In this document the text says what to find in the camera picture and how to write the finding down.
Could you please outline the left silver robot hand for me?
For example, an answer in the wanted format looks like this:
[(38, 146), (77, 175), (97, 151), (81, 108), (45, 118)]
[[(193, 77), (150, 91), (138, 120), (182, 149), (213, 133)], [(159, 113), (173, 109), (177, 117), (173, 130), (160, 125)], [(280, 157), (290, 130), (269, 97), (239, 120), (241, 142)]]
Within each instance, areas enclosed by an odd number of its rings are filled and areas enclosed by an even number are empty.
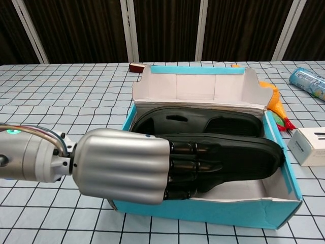
[(193, 197), (199, 179), (223, 168), (219, 150), (211, 134), (95, 129), (77, 143), (72, 176), (83, 195), (159, 205)]

